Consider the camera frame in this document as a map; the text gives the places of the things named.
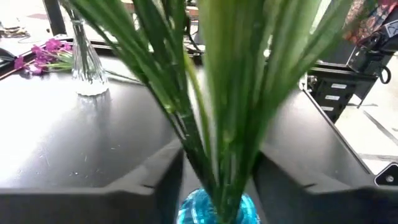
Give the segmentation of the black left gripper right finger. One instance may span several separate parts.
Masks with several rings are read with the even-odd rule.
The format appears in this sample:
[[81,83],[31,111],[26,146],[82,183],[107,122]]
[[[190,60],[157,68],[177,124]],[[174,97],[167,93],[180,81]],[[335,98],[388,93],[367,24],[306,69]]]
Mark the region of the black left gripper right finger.
[[350,186],[259,151],[254,187],[266,224],[398,224],[398,189]]

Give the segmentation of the black table edge clamp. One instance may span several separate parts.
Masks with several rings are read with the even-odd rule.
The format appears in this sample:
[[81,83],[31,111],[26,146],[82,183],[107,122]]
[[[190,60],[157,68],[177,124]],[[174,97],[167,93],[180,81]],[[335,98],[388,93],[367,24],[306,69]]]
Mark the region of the black table edge clamp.
[[15,59],[16,56],[14,54],[0,47],[0,67],[7,64],[8,62],[14,61]]

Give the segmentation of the blue glass vase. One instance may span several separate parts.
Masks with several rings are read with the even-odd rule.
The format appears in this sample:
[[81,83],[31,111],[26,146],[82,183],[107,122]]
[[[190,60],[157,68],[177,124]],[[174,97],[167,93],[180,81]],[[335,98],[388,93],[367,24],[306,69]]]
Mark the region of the blue glass vase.
[[[217,221],[211,198],[203,188],[190,192],[178,209],[175,224],[221,224]],[[244,193],[239,210],[231,224],[262,224],[251,197]]]

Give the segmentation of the colourful patterned cloth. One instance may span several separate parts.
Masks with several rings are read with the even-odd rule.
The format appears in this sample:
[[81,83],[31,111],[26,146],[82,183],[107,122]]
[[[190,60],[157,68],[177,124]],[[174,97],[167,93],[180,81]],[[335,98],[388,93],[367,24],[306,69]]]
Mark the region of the colourful patterned cloth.
[[354,44],[377,31],[398,8],[398,0],[353,0],[343,26],[343,38]]

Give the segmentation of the tall fluted clear glass vase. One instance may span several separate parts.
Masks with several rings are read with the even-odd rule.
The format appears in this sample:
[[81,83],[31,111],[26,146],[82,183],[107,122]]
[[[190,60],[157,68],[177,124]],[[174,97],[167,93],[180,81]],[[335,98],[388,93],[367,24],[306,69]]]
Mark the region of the tall fluted clear glass vase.
[[100,58],[86,36],[84,21],[72,19],[74,32],[72,47],[72,76],[76,92],[95,96],[108,90],[108,79]]

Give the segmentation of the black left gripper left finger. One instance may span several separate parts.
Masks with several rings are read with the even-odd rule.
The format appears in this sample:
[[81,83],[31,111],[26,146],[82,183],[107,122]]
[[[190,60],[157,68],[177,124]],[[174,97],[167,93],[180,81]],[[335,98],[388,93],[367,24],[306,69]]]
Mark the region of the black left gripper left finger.
[[173,224],[183,165],[174,140],[104,187],[0,189],[0,224]]

